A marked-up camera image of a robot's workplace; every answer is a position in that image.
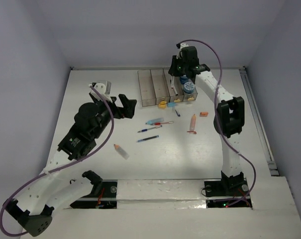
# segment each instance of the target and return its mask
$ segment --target white table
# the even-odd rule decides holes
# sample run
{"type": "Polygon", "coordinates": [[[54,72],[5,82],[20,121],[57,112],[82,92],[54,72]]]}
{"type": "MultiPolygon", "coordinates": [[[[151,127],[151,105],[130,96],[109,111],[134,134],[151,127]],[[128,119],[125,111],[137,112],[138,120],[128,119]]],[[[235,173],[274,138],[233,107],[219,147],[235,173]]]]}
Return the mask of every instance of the white table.
{"type": "MultiPolygon", "coordinates": [[[[220,177],[222,151],[213,127],[213,103],[201,89],[197,89],[196,101],[178,105],[181,117],[177,117],[170,108],[141,106],[136,70],[71,71],[49,159],[74,123],[78,108],[91,101],[89,83],[111,81],[112,96],[125,94],[138,101],[134,118],[116,119],[109,143],[77,165],[78,173],[93,170],[105,180],[119,180],[118,209],[63,210],[38,238],[301,238],[301,222],[288,184],[284,177],[270,175],[239,71],[224,70],[223,75],[222,85],[246,103],[240,148],[257,171],[251,193],[254,210],[205,209],[205,198],[200,194],[203,182],[198,179],[220,177]],[[208,117],[200,118],[202,111],[208,111],[208,117]],[[197,135],[186,133],[193,114],[198,116],[197,135]],[[145,122],[158,117],[175,123],[137,133],[145,128],[145,122]],[[157,134],[157,139],[136,143],[157,134]],[[114,143],[130,154],[128,160],[114,151],[114,143]]],[[[241,165],[251,185],[253,171],[243,160],[241,165]]]]}

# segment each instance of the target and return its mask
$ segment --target gray wall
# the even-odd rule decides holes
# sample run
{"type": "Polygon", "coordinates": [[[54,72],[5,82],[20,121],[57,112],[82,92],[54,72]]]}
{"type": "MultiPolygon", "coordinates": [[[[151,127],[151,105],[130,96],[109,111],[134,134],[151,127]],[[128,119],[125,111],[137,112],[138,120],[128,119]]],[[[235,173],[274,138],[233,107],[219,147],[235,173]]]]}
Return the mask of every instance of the gray wall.
{"type": "Polygon", "coordinates": [[[0,0],[0,208],[45,164],[69,71],[37,2],[0,0]]]}
{"type": "Polygon", "coordinates": [[[288,0],[248,66],[280,173],[301,216],[301,0],[288,0]]]}
{"type": "MultiPolygon", "coordinates": [[[[247,65],[284,0],[37,0],[69,64],[168,66],[176,43],[209,42],[224,66],[247,65]]],[[[200,46],[200,58],[217,66],[200,46]]]]}

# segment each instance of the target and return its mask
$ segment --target orange eraser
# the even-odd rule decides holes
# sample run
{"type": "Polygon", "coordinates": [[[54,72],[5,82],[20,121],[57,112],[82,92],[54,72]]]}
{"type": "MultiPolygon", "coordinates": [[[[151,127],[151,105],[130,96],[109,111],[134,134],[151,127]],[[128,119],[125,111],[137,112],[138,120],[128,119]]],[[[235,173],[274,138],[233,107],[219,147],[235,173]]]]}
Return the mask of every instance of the orange eraser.
{"type": "Polygon", "coordinates": [[[207,117],[208,116],[208,112],[200,112],[200,117],[207,117]]]}

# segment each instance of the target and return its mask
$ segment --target red pen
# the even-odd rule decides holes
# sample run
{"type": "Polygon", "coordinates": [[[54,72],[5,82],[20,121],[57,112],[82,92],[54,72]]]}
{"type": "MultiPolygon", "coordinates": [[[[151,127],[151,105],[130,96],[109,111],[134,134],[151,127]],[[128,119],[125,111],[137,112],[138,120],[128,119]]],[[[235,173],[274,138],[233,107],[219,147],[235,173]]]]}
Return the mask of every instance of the red pen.
{"type": "Polygon", "coordinates": [[[165,124],[165,123],[173,123],[173,121],[169,121],[169,122],[162,122],[162,123],[153,123],[152,125],[161,125],[161,124],[165,124]]]}

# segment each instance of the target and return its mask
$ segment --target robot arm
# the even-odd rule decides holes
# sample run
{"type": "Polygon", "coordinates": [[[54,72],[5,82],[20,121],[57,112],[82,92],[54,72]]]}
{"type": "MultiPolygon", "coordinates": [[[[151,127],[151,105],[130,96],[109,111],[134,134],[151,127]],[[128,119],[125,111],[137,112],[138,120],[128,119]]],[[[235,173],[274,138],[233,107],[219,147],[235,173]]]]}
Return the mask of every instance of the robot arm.
{"type": "MultiPolygon", "coordinates": [[[[201,88],[212,102],[214,102],[217,80],[206,64],[200,64],[197,50],[194,46],[185,43],[177,45],[179,53],[172,58],[169,74],[174,77],[186,75],[199,88],[201,88]]],[[[214,118],[214,128],[227,137],[228,142],[239,151],[239,134],[244,126],[244,100],[234,97],[224,87],[219,86],[217,95],[217,115],[222,132],[219,132],[214,118]]],[[[231,196],[231,191],[236,190],[246,182],[244,181],[239,155],[222,142],[223,166],[221,171],[218,191],[224,191],[226,196],[231,196]]]]}
{"type": "MultiPolygon", "coordinates": [[[[114,118],[132,118],[137,100],[128,100],[125,95],[119,95],[123,107],[117,107],[116,97],[110,97],[110,82],[93,83],[92,87],[106,100],[114,118]]],[[[42,170],[44,175],[18,197],[7,203],[5,210],[33,237],[43,233],[51,224],[53,216],[60,210],[82,196],[97,195],[101,190],[102,179],[92,171],[81,173],[72,184],[68,182],[72,171],[78,171],[77,165],[55,171],[51,170],[75,164],[77,160],[88,155],[96,146],[99,138],[110,122],[110,112],[104,102],[93,90],[90,96],[94,103],[85,103],[75,115],[75,123],[58,145],[58,150],[51,161],[42,170]]]]}

